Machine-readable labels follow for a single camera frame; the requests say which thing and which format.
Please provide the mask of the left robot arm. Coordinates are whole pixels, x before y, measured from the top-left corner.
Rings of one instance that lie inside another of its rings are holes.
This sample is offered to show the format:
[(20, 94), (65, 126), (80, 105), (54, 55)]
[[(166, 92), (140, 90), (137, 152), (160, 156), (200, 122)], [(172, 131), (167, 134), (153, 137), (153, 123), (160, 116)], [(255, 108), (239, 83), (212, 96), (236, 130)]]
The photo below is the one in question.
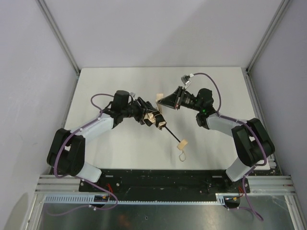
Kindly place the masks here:
[(158, 109), (141, 97), (134, 99), (127, 91), (116, 91), (112, 95), (112, 101), (104, 109), (96, 104), (94, 107), (99, 113), (93, 120), (72, 130), (61, 128), (56, 131), (47, 163), (53, 167), (57, 178), (69, 175), (96, 183), (102, 171), (86, 162), (86, 145), (114, 129), (125, 118), (134, 118), (141, 125), (155, 125), (158, 129), (166, 126), (166, 121)]

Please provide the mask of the beige folding umbrella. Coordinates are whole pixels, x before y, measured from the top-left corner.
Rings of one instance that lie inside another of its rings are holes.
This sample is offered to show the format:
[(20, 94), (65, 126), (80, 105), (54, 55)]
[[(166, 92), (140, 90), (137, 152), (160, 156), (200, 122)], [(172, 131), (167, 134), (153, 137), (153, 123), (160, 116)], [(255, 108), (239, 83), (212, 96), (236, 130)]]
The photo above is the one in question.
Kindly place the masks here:
[(181, 162), (184, 162), (186, 160), (186, 153), (184, 148), (187, 146), (188, 141), (186, 139), (180, 140), (168, 127), (167, 127), (167, 122), (165, 118), (163, 117), (162, 113), (162, 106), (158, 105), (157, 101), (159, 99), (162, 99), (164, 97), (163, 93), (157, 93), (156, 94), (156, 107), (159, 111), (153, 112), (153, 113), (147, 113), (145, 115), (144, 120), (149, 122), (148, 126), (155, 125), (156, 128), (159, 130), (166, 129), (169, 134), (178, 142), (177, 149), (181, 151), (179, 154), (178, 158)]

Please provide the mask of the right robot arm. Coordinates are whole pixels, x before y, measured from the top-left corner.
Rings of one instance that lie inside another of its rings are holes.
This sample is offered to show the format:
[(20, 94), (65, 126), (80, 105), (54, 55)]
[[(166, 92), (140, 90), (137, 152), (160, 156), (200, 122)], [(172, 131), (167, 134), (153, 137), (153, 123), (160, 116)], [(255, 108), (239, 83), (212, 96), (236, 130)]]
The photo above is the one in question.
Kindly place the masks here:
[(266, 165), (267, 158), (275, 152), (275, 146), (259, 119), (242, 121), (222, 115), (214, 109), (213, 102), (211, 90), (202, 88), (194, 96), (181, 86), (171, 95), (157, 101), (159, 105), (175, 110), (181, 107), (195, 110), (198, 112), (198, 126), (233, 138), (237, 158), (225, 173), (232, 182), (236, 182), (255, 167), (261, 166), (261, 161)]

